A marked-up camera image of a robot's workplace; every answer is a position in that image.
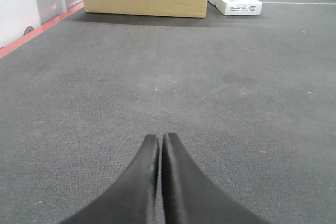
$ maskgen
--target red floor strip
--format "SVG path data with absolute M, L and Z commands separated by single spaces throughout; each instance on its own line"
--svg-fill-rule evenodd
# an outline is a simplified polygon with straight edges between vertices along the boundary
M 67 12 L 62 13 L 61 15 L 57 16 L 56 18 L 53 18 L 52 20 L 48 21 L 47 23 L 44 23 L 40 27 L 34 29 L 29 34 L 26 34 L 22 36 L 20 39 L 17 39 L 16 41 L 10 43 L 9 45 L 0 48 L 0 59 L 9 54 L 10 52 L 14 51 L 16 48 L 20 47 L 24 43 L 30 41 L 31 39 L 35 38 L 37 35 L 43 33 L 44 31 L 48 30 L 50 27 L 56 25 L 61 20 L 69 17 L 71 14 L 75 13 L 79 9 L 83 8 L 84 4 L 80 3 L 73 8 L 69 9 Z

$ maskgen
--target white box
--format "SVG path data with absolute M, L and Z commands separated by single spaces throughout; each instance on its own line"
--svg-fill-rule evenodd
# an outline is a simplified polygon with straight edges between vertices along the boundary
M 262 2 L 259 0 L 208 0 L 224 15 L 259 15 Z

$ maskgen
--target gray carpet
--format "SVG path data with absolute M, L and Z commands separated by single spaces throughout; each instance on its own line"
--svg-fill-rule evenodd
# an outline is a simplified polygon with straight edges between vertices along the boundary
M 59 222 L 116 180 L 146 134 L 170 131 L 256 214 L 335 224 L 335 14 L 302 4 L 264 4 L 253 17 L 209 5 L 205 19 L 82 9 L 24 44 L 0 60 L 0 223 Z

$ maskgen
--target white line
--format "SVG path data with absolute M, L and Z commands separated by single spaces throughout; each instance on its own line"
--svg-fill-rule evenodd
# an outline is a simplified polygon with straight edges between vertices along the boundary
M 263 4 L 285 4 L 285 5 L 336 5 L 336 3 L 298 3 L 298 2 L 263 2 Z

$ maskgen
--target black plastic part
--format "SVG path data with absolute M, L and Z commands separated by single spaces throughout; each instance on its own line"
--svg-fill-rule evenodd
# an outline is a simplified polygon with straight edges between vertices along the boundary
M 61 224 L 154 224 L 159 140 L 147 135 L 118 180 Z
M 162 194 L 166 224 L 269 223 L 213 184 L 174 133 L 163 136 Z

